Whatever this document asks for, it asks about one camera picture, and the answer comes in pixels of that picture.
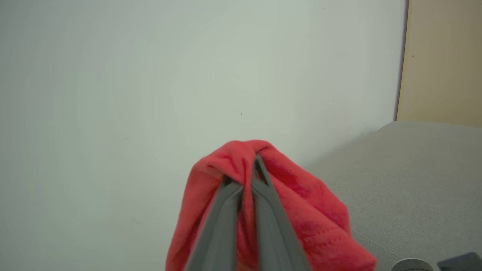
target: gray table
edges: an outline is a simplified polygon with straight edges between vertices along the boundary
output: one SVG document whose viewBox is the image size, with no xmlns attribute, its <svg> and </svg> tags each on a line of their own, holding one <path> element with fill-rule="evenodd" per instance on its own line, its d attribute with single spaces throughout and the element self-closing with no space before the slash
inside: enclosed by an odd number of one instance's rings
<svg viewBox="0 0 482 271">
<path fill-rule="evenodd" d="M 347 205 L 378 271 L 482 255 L 482 128 L 393 122 L 307 170 Z"/>
</svg>

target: red towel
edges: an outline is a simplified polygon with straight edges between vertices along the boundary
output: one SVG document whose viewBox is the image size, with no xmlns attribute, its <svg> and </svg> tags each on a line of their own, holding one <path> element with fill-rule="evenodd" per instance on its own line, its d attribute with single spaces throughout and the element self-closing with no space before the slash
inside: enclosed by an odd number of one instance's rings
<svg viewBox="0 0 482 271">
<path fill-rule="evenodd" d="M 347 208 L 319 179 L 265 141 L 228 142 L 197 162 L 187 179 L 167 271 L 181 271 L 223 175 L 245 186 L 237 225 L 237 269 L 257 270 L 251 170 L 259 153 L 313 271 L 371 271 L 376 259 L 350 234 Z"/>
</svg>

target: wooden panel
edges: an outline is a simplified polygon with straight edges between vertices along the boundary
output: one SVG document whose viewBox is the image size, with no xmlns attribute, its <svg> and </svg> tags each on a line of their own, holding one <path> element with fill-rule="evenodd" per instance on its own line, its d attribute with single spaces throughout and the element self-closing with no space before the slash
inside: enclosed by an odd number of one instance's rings
<svg viewBox="0 0 482 271">
<path fill-rule="evenodd" d="M 410 0 L 397 120 L 482 126 L 482 0 Z"/>
</svg>

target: black object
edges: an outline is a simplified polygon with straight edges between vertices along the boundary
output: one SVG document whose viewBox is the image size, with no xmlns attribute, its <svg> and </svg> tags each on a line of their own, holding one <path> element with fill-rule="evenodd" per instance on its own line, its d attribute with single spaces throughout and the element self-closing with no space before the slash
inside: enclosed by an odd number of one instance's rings
<svg viewBox="0 0 482 271">
<path fill-rule="evenodd" d="M 441 271 L 482 271 L 482 259 L 475 252 L 438 262 L 437 265 Z"/>
<path fill-rule="evenodd" d="M 236 222 L 243 186 L 224 177 L 184 271 L 234 271 Z M 259 269 L 311 271 L 305 252 L 258 154 L 251 177 Z"/>
</svg>

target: white wall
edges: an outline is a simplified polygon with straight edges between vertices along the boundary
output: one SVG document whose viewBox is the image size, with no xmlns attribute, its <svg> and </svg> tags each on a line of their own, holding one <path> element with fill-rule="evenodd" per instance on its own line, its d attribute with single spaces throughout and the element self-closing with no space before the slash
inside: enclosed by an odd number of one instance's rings
<svg viewBox="0 0 482 271">
<path fill-rule="evenodd" d="M 0 270 L 162 270 L 190 167 L 394 118 L 402 1 L 0 3 Z"/>
</svg>

